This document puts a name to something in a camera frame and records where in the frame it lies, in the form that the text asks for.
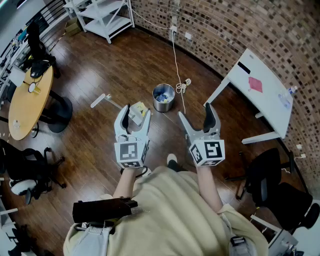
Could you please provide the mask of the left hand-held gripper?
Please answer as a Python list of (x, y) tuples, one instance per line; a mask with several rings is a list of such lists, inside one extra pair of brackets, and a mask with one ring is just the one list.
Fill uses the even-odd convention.
[(114, 122), (116, 161), (123, 169), (142, 168), (149, 150), (152, 112), (147, 110), (139, 131), (128, 132), (130, 104), (125, 105)]

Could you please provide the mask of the white long-handled dustpan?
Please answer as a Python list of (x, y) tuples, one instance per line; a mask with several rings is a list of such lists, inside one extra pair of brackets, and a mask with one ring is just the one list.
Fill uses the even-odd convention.
[[(109, 103), (113, 104), (114, 106), (116, 106), (117, 108), (119, 108), (120, 110), (123, 108), (122, 106), (120, 106), (119, 104), (117, 104), (115, 101), (112, 100), (112, 96), (111, 94), (101, 94), (91, 105), (91, 108), (94, 108), (99, 102), (101, 102), (102, 100), (106, 100)], [(144, 117), (141, 116), (141, 114), (137, 111), (136, 109), (136, 104), (133, 104), (130, 109), (129, 109), (129, 117), (131, 118), (131, 120), (137, 125), (140, 126), (143, 122)]]

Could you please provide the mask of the metal trash bin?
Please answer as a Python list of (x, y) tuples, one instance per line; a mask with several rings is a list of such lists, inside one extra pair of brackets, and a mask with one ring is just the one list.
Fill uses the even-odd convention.
[[(173, 97), (173, 100), (169, 103), (160, 103), (160, 102), (156, 101), (156, 99), (155, 99), (156, 95), (161, 94), (161, 93), (167, 93), (168, 95)], [(155, 110), (160, 113), (168, 112), (173, 106), (175, 94), (176, 94), (175, 90), (171, 85), (166, 84), (166, 83), (162, 83), (162, 84), (157, 85), (152, 91), (153, 107), (155, 108)]]

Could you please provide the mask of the person's right forearm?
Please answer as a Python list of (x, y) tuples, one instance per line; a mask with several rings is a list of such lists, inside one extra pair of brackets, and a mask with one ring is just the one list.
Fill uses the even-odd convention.
[(214, 212), (218, 213), (223, 207), (223, 202), (219, 196), (210, 167), (197, 166), (196, 173), (201, 197)]

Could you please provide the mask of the white and yellow box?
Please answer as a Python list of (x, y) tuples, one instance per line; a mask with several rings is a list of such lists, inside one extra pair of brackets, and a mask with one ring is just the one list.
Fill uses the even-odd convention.
[(141, 114), (142, 117), (144, 117), (146, 112), (148, 111), (148, 108), (141, 101), (136, 103), (136, 109)]

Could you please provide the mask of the clear plastic bag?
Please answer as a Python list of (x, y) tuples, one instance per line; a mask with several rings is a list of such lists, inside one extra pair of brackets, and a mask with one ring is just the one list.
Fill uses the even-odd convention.
[(289, 101), (287, 94), (279, 93), (279, 94), (278, 94), (278, 98), (279, 98), (280, 102), (282, 103), (282, 105), (283, 105), (287, 110), (290, 110), (290, 109), (291, 109), (291, 102)]

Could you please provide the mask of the black chest-mounted device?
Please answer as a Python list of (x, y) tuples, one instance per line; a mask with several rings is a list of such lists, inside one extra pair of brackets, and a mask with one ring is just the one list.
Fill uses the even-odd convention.
[(129, 197), (78, 201), (73, 204), (72, 217), (75, 223), (104, 222), (131, 215), (131, 209), (137, 206), (138, 203)]

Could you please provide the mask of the person's beige shirt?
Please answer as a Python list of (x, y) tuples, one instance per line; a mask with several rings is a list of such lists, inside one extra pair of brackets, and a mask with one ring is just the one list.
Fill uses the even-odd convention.
[(72, 226), (64, 256), (268, 256), (262, 233), (231, 205), (214, 212), (200, 195), (197, 172), (159, 166), (136, 178), (135, 213), (120, 218), (108, 238), (88, 241)]

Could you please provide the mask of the black mesh office chair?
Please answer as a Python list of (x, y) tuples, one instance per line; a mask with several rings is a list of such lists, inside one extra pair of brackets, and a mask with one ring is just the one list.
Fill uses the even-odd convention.
[(268, 208), (280, 226), (286, 231), (297, 228), (312, 228), (320, 217), (320, 205), (313, 203), (313, 197), (298, 190), (292, 185), (282, 182), (282, 169), (294, 169), (294, 155), (291, 152), (289, 161), (281, 163), (277, 148), (266, 150), (247, 164), (243, 152), (239, 152), (244, 164), (244, 175), (226, 177), (226, 181), (245, 180), (241, 200), (245, 192), (252, 195), (258, 208)]

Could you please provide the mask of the yellow cup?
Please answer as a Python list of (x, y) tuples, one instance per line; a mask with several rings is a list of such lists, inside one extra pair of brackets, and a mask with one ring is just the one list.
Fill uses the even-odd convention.
[(37, 86), (35, 82), (32, 82), (28, 87), (28, 92), (39, 95), (41, 93), (41, 89)]

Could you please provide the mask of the round wooden table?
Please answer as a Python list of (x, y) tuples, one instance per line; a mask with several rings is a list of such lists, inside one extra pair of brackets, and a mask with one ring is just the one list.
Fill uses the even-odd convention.
[[(53, 67), (50, 66), (39, 78), (32, 78), (30, 75), (29, 69), (25, 73), (24, 82), (15, 89), (9, 107), (9, 132), (16, 141), (29, 135), (39, 121), (46, 123), (51, 132), (60, 133), (72, 118), (71, 101), (52, 90)], [(40, 88), (40, 94), (28, 92), (32, 82)]]

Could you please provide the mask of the brown cardboard box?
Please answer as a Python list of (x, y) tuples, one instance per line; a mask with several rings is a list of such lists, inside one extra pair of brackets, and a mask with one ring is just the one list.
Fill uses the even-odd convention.
[(82, 31), (82, 26), (77, 17), (68, 20), (65, 24), (65, 34), (69, 37)]

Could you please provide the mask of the black and white office chair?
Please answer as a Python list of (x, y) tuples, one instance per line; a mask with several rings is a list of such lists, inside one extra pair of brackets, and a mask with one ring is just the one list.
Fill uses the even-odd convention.
[(54, 175), (58, 166), (65, 161), (62, 156), (54, 163), (48, 163), (47, 153), (52, 149), (46, 147), (44, 153), (33, 148), (19, 150), (7, 141), (0, 139), (0, 174), (7, 173), (11, 191), (18, 196), (25, 196), (28, 205), (32, 199), (39, 199), (41, 194), (52, 190), (50, 182), (62, 189), (65, 183), (60, 183)]

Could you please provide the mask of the black chair with dark coat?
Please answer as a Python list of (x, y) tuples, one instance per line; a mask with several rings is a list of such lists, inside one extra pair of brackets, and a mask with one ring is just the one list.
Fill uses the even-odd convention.
[(32, 64), (35, 61), (46, 60), (46, 61), (49, 61), (49, 63), (52, 65), (53, 76), (58, 79), (61, 76), (61, 72), (58, 68), (56, 58), (53, 55), (47, 53), (47, 48), (40, 40), (39, 25), (34, 21), (32, 21), (28, 25), (26, 32), (28, 34), (27, 42), (28, 42), (30, 51), (25, 56), (25, 61), (23, 62), (22, 69), (26, 70), (28, 68), (31, 68)]

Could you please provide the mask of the white paper box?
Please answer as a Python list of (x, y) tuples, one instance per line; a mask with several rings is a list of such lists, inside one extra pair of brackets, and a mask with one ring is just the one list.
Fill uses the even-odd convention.
[(24, 82), (24, 79), (25, 79), (25, 72), (22, 71), (20, 68), (16, 67), (15, 65), (13, 65), (9, 74), (9, 80), (16, 87), (20, 87), (21, 84)]

